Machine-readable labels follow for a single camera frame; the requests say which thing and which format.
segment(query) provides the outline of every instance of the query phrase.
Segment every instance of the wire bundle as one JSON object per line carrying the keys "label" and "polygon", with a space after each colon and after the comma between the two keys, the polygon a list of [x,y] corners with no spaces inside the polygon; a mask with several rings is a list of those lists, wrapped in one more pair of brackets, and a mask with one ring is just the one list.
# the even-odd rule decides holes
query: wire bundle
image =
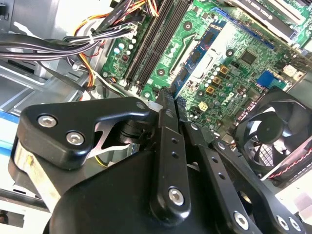
{"label": "wire bundle", "polygon": [[[95,72],[90,67],[86,57],[94,57],[99,54],[100,48],[107,39],[124,37],[134,31],[134,22],[142,21],[143,17],[134,16],[126,18],[130,13],[146,4],[147,12],[152,16],[158,16],[155,0],[121,0],[120,3],[109,14],[93,15],[84,20],[74,32],[72,37],[65,37],[63,40],[47,39],[19,35],[2,34],[0,37],[0,58],[23,60],[23,61],[50,61],[66,58],[73,66],[74,60],[71,56],[77,55],[83,66],[81,70],[89,73],[88,87],[95,84]],[[79,31],[88,23],[95,23],[102,20],[100,26],[93,30],[88,36],[78,36]],[[87,56],[85,52],[99,46],[98,51]],[[23,49],[26,52],[6,52],[2,49]]]}

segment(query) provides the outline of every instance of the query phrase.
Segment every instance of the fan blade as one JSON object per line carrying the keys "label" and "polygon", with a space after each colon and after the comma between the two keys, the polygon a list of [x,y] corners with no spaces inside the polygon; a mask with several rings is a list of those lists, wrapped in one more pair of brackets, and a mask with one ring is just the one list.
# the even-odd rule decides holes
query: fan blade
{"label": "fan blade", "polygon": [[299,104],[294,103],[292,115],[288,121],[288,128],[291,130],[292,134],[297,134],[301,132],[301,130],[307,129],[310,119],[310,112]]}
{"label": "fan blade", "polygon": [[281,161],[283,161],[287,155],[285,152],[281,154],[274,146],[272,147],[272,157],[273,157],[273,165],[276,166]]}
{"label": "fan blade", "polygon": [[309,138],[308,128],[302,129],[298,134],[284,137],[284,145],[290,152],[297,149],[306,139]]}
{"label": "fan blade", "polygon": [[273,101],[270,103],[270,106],[275,109],[277,116],[285,122],[288,122],[292,116],[293,105],[293,103],[282,101]]}
{"label": "fan blade", "polygon": [[269,111],[269,112],[264,112],[264,113],[261,113],[253,118],[251,118],[249,121],[264,121],[266,119],[270,119],[272,117],[275,117],[276,116],[276,113],[273,112],[273,111]]}
{"label": "fan blade", "polygon": [[262,144],[258,148],[258,150],[255,152],[255,155],[253,157],[255,162],[260,162],[260,150],[261,150]]}

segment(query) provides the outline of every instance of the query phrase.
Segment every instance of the motherboard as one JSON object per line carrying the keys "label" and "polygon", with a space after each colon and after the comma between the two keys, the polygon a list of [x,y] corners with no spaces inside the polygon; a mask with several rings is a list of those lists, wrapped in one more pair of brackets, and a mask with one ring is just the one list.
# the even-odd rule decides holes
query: motherboard
{"label": "motherboard", "polygon": [[160,0],[132,38],[116,39],[102,75],[143,99],[163,86],[187,100],[191,121],[229,132],[273,86],[312,68],[310,0]]}

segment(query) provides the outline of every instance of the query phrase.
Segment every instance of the green circuit board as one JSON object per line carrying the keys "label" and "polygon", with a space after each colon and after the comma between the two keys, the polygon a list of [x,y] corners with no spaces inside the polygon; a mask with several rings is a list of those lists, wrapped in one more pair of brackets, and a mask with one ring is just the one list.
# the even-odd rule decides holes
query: green circuit board
{"label": "green circuit board", "polygon": [[[298,32],[294,40],[299,46],[303,46],[311,38],[311,7],[302,7],[293,0],[288,3],[307,19],[304,24],[293,26]],[[225,28],[212,45],[214,56],[209,61],[208,72],[189,79],[180,93],[187,100],[188,118],[211,130],[219,130],[224,125],[229,126],[240,121],[267,91],[257,84],[257,79],[265,71],[270,71],[278,77],[283,69],[281,64],[288,64],[295,54],[295,51],[285,42],[275,40],[274,36],[267,37],[267,32],[263,32],[263,38],[274,47],[270,48],[230,19],[214,11],[216,6],[218,5],[214,1],[194,0],[140,93],[142,98],[155,101],[157,91],[161,87],[171,86],[176,78],[175,69],[180,68],[179,60],[184,54],[190,53],[187,52],[188,49],[200,41],[208,26],[214,20],[225,21]],[[270,6],[267,8],[287,22],[273,8]],[[148,29],[149,22],[150,18],[146,17],[146,20],[139,25],[137,43],[126,61],[125,52],[129,50],[127,48],[132,41],[126,38],[117,39],[103,67],[102,72],[106,73],[108,78],[117,79],[122,86],[125,86],[123,76],[131,63],[133,53],[139,47]],[[126,49],[116,54],[114,48],[117,48],[120,43],[124,44]],[[231,56],[227,55],[229,50],[233,50]],[[279,78],[280,80],[274,85],[281,89],[292,85],[292,81],[287,80],[287,77]]]}

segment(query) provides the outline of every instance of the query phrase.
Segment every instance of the red wire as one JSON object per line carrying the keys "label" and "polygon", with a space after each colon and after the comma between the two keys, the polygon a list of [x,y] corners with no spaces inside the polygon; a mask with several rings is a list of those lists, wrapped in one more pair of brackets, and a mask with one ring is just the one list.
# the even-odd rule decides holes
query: red wire
{"label": "red wire", "polygon": [[304,156],[302,156],[300,159],[298,159],[296,162],[293,162],[291,165],[289,165],[285,170],[280,171],[280,172],[277,173],[277,174],[270,175],[269,178],[272,179],[272,178],[274,178],[274,177],[280,176],[281,174],[285,173],[285,172],[288,171],[290,168],[292,168],[294,165],[298,164],[299,162],[301,162],[302,160],[304,160],[307,156],[309,156],[309,154],[310,154],[311,152],[312,152],[312,148],[310,148],[309,151],[308,151]]}
{"label": "red wire", "polygon": [[99,55],[99,51],[100,51],[101,47],[102,47],[104,44],[105,44],[105,42],[103,42],[103,43],[99,46],[99,48],[98,48],[98,50],[97,50],[97,52],[96,52],[95,54],[90,55],[90,56],[88,56],[88,55],[86,55],[86,54],[84,54],[84,55],[87,56],[88,58],[93,58],[93,57],[98,56],[98,55]]}

